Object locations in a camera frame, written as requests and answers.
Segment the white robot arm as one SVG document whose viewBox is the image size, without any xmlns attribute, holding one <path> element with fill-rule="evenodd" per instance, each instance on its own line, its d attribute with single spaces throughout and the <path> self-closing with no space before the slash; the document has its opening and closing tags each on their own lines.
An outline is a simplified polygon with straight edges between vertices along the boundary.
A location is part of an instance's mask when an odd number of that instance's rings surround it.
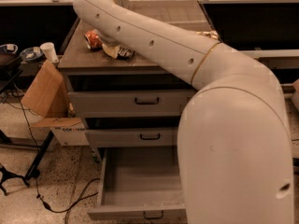
<svg viewBox="0 0 299 224">
<path fill-rule="evenodd" d="M 262 63 L 216 39 L 134 13 L 128 0 L 74 0 L 78 16 L 192 85 L 178 126 L 189 224 L 294 224 L 283 91 Z"/>
</svg>

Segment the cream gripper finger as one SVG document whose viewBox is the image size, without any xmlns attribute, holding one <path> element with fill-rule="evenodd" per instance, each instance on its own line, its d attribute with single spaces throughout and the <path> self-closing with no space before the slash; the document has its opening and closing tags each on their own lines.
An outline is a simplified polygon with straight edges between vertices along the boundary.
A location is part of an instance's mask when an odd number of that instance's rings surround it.
<svg viewBox="0 0 299 224">
<path fill-rule="evenodd" d="M 118 52 L 120 50 L 119 46 L 111 47 L 106 44 L 102 45 L 103 51 L 105 52 L 106 55 L 110 56 L 113 59 L 118 58 Z"/>
</svg>

